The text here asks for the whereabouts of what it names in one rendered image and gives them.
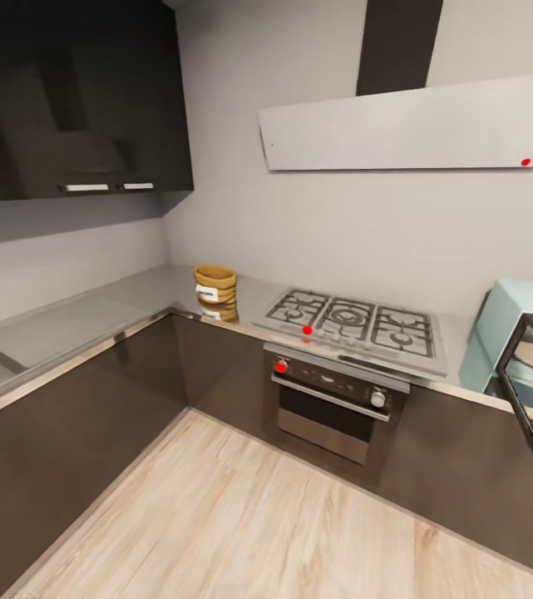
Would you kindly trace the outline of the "popcorn bag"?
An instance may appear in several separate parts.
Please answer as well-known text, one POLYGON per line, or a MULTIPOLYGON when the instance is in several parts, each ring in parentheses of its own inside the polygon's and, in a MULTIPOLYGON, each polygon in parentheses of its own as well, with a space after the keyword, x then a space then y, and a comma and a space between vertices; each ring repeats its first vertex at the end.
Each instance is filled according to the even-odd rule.
POLYGON ((235 302, 237 275, 225 266, 197 265, 193 276, 198 298, 207 304, 232 304, 235 302))

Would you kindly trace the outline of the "microwave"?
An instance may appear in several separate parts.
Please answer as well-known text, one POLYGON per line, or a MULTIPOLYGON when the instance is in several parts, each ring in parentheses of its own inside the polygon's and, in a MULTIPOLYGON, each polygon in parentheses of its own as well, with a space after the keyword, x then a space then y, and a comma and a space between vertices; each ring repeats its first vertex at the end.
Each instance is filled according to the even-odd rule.
POLYGON ((495 280, 476 333, 533 452, 533 281, 495 280))

